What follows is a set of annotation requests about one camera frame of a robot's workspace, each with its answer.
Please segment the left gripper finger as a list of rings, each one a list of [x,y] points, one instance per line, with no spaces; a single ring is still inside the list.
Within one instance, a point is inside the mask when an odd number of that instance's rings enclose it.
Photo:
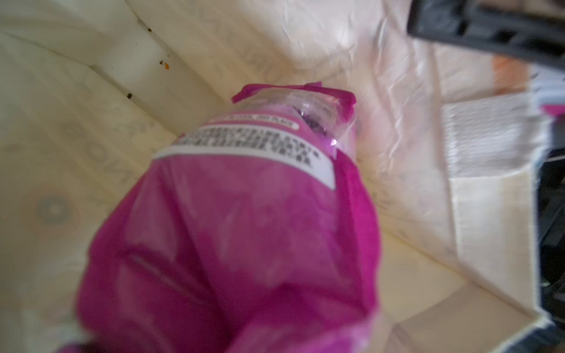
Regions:
[[[415,38],[564,67],[563,1],[413,1]]]

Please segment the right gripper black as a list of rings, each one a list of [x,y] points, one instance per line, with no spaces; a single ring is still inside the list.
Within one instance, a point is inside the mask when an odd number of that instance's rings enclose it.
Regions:
[[[538,244],[541,303],[564,328],[564,149],[554,149],[539,173]]]

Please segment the cream canvas tote bag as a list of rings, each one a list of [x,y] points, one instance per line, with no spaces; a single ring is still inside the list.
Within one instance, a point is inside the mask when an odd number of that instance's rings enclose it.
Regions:
[[[550,120],[528,67],[406,33],[409,1],[3,1],[1,350],[87,341],[74,297],[97,228],[153,154],[244,85],[358,99],[383,311],[371,352],[506,352],[539,300]]]

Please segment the magenta snack bag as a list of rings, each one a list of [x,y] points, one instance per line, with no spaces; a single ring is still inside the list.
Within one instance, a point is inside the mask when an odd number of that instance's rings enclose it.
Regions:
[[[96,233],[67,352],[362,352],[380,231],[356,97],[246,85],[160,150]]]

